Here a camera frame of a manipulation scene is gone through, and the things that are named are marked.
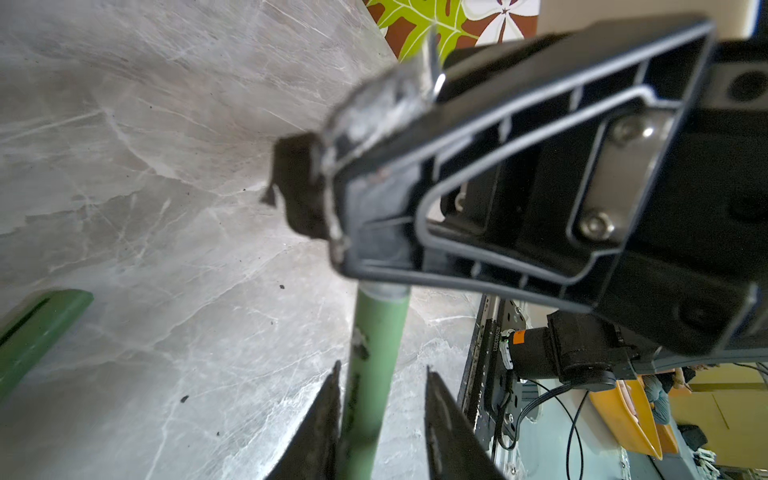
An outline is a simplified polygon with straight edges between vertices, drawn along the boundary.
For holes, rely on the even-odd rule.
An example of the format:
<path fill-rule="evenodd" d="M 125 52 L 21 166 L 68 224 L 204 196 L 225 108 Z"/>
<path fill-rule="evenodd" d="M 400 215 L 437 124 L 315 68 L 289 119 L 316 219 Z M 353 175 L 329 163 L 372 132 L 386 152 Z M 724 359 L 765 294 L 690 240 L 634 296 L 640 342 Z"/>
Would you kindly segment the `dark green pen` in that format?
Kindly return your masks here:
<path fill-rule="evenodd" d="M 335 463 L 338 479 L 372 475 L 410 294 L 407 285 L 358 283 Z"/>

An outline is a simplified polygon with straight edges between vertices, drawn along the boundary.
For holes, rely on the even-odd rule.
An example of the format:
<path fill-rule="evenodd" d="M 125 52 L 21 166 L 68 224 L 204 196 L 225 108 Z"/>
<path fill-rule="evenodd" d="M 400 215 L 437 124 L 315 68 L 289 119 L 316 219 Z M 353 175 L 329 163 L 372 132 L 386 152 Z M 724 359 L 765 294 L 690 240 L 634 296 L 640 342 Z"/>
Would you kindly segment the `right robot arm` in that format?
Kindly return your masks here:
<path fill-rule="evenodd" d="M 767 357 L 767 38 L 696 13 L 427 43 L 317 131 L 264 198 L 359 280 L 553 308 L 498 347 L 522 378 Z"/>

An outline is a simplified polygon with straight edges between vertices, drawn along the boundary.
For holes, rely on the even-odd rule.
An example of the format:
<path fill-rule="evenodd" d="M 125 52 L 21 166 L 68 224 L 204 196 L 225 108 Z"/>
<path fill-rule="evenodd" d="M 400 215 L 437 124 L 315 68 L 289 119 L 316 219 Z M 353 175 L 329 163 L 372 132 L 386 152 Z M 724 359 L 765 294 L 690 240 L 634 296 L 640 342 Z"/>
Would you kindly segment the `green pen cap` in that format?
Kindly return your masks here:
<path fill-rule="evenodd" d="M 51 290 L 34 298 L 1 328 L 1 401 L 93 303 L 80 289 Z"/>

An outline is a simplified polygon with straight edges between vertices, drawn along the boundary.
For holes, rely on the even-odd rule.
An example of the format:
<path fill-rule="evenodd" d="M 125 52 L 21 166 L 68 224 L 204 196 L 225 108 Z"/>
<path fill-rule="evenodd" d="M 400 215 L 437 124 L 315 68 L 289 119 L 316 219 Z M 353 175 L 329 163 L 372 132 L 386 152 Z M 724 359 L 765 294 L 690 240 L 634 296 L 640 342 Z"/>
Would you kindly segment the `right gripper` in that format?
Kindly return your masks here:
<path fill-rule="evenodd" d="M 767 353 L 767 42 L 720 44 L 598 317 L 689 357 Z"/>

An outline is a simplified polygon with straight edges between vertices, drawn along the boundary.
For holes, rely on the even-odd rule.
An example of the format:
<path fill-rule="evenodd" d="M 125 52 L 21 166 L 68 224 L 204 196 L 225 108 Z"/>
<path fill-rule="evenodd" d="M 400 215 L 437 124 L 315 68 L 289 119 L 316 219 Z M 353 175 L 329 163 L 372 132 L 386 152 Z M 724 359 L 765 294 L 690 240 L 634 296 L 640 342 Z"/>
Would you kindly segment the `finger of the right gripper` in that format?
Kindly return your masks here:
<path fill-rule="evenodd" d="M 418 54 L 280 139 L 263 202 L 359 280 L 588 312 L 693 102 L 701 14 Z"/>

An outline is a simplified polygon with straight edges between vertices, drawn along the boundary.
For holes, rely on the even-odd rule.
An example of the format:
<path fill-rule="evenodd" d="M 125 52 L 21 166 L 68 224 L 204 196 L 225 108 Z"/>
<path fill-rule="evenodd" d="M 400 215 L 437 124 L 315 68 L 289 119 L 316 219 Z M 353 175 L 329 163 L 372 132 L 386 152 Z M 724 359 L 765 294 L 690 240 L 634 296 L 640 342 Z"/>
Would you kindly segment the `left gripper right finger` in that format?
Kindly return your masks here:
<path fill-rule="evenodd" d="M 425 442 L 430 479 L 504 478 L 437 372 L 427 370 Z"/>

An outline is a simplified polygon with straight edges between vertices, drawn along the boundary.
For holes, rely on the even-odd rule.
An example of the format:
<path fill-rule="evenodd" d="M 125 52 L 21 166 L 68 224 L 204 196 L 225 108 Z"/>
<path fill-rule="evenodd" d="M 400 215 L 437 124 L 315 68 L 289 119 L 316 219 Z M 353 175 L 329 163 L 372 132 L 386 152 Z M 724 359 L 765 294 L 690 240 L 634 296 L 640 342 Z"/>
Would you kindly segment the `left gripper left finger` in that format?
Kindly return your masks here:
<path fill-rule="evenodd" d="M 339 439 L 341 362 L 336 361 L 285 452 L 266 476 L 273 480 L 334 479 Z"/>

